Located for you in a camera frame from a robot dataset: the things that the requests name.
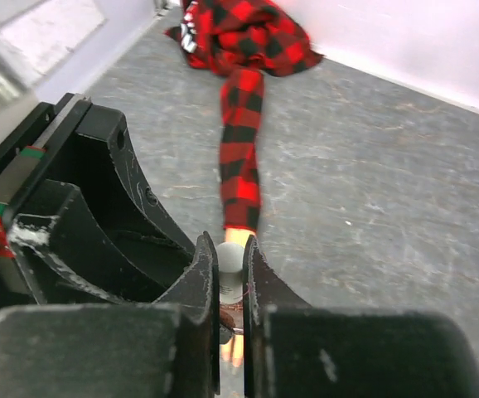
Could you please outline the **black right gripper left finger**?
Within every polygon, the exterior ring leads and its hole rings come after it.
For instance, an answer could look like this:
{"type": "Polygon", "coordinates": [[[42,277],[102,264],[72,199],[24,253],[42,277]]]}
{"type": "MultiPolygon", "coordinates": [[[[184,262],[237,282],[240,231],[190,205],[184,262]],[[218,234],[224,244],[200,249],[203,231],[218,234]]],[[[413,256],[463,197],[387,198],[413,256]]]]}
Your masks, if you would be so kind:
{"type": "Polygon", "coordinates": [[[0,310],[0,397],[212,397],[220,391],[214,244],[153,303],[0,310]]]}

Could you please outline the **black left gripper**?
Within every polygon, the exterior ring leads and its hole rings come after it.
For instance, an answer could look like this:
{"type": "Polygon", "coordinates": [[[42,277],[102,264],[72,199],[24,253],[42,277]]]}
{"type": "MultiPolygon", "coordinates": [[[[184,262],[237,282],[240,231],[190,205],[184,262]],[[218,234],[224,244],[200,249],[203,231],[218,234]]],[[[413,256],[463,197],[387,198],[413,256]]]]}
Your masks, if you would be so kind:
{"type": "Polygon", "coordinates": [[[0,145],[0,307],[151,303],[195,246],[152,192],[125,115],[65,99],[0,145]]]}

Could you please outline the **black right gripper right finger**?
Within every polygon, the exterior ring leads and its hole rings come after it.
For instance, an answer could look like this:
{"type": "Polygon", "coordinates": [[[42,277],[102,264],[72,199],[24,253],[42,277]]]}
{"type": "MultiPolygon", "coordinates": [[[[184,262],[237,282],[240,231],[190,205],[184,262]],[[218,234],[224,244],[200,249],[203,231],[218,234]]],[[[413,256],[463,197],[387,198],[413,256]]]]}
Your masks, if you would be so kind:
{"type": "Polygon", "coordinates": [[[470,344],[441,313],[313,307],[277,276],[255,238],[243,285],[248,397],[479,397],[470,344]]]}

